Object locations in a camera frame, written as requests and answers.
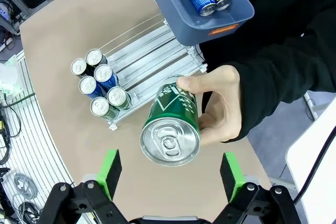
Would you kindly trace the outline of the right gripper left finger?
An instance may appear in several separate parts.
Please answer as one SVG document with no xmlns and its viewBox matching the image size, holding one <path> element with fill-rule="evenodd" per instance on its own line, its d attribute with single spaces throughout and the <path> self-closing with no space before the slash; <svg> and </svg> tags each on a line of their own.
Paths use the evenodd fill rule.
<svg viewBox="0 0 336 224">
<path fill-rule="evenodd" d="M 121 171 L 119 150 L 108 151 L 95 179 L 76 187 L 55 184 L 37 222 L 77 223 L 82 214 L 94 213 L 98 223 L 128 223 L 112 201 Z"/>
</svg>

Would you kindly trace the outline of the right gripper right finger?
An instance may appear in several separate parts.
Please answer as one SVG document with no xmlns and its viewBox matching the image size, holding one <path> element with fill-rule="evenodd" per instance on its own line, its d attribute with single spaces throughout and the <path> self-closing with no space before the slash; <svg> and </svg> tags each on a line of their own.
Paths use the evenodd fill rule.
<svg viewBox="0 0 336 224">
<path fill-rule="evenodd" d="M 213 223 L 243 223 L 257 216 L 261 223 L 301 223 L 286 187 L 269 190 L 246 180 L 234 153 L 223 154 L 220 174 L 228 204 Z"/>
</svg>

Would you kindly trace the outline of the person's left hand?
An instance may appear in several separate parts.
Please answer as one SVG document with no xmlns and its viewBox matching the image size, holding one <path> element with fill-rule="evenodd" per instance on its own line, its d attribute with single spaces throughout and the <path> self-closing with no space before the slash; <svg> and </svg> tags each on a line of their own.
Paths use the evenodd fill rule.
<svg viewBox="0 0 336 224">
<path fill-rule="evenodd" d="M 239 136 L 242 115 L 236 68 L 224 65 L 201 76 L 180 77 L 177 86 L 193 94 L 212 92 L 198 120 L 202 144 L 226 142 Z"/>
</svg>

